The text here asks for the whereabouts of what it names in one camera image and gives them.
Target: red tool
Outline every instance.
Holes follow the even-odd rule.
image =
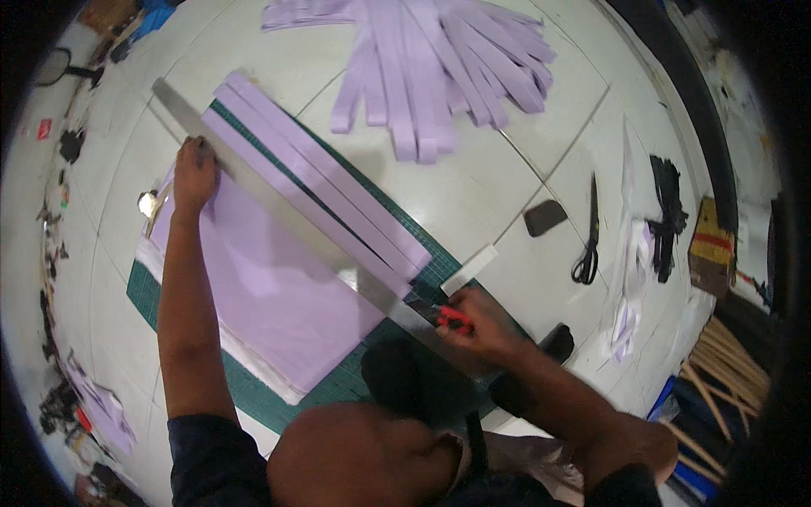
[[[459,334],[471,334],[473,332],[473,322],[467,315],[456,308],[439,304],[428,305],[420,300],[412,301],[408,305],[435,327],[446,326]]]

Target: fingers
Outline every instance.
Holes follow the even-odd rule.
[[[440,326],[436,328],[436,332],[443,340],[455,347],[467,348],[473,341],[471,337],[462,336],[456,331],[451,330],[448,326]]]

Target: black fabric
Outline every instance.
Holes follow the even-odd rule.
[[[215,415],[184,415],[168,422],[172,451],[172,505],[271,505],[265,475],[267,462],[253,438],[236,424]],[[526,474],[469,477],[435,505],[565,505]],[[628,465],[603,479],[586,498],[586,507],[661,506],[650,469]]]
[[[267,462],[254,439],[228,419],[171,419],[172,505],[270,505]]]
[[[650,468],[641,463],[624,466],[601,480],[586,498],[586,507],[609,505],[662,507]]]
[[[662,208],[662,221],[648,221],[654,235],[654,271],[659,274],[659,283],[665,283],[673,267],[673,241],[687,226],[687,213],[681,209],[679,198],[679,171],[668,159],[650,156],[654,171],[656,198]]]

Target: white fabric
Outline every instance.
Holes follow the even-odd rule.
[[[642,319],[642,297],[650,280],[651,237],[644,220],[631,215],[633,209],[633,159],[628,138],[628,119],[623,121],[622,213],[616,262],[608,297],[600,317],[597,338],[607,358],[622,361],[633,353],[633,339]]]

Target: green cutting mat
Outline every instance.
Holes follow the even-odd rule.
[[[258,149],[284,175],[304,190],[333,218],[347,230],[354,232],[334,215],[321,200],[307,188],[295,174],[282,164],[263,144],[256,139],[219,101],[214,101],[214,110],[239,132],[249,143]],[[461,264],[447,250],[437,243],[408,213],[389,199],[374,183],[352,166],[340,153],[326,144],[307,127],[298,123],[324,149],[332,155],[389,213],[391,213],[414,237],[431,253],[431,262],[413,280],[414,289],[405,300],[421,298],[432,303],[442,303],[444,296],[440,284],[459,270]],[[161,285],[152,277],[146,267],[137,260],[132,264],[127,283],[127,296],[138,308],[153,329],[157,330],[157,305],[161,298]],[[390,319],[381,322],[329,375],[327,375],[296,406],[288,405],[271,389],[254,377],[242,364],[223,352],[225,376],[234,404],[267,428],[281,433],[285,426],[302,410],[312,406],[333,402],[370,400],[371,396],[360,375],[360,359],[369,345],[390,339],[403,339],[411,342],[420,363],[421,381],[433,426],[461,427],[464,414],[479,409],[481,416],[489,413],[494,406],[487,396],[486,386],[476,384],[455,370],[421,343],[414,340]]]

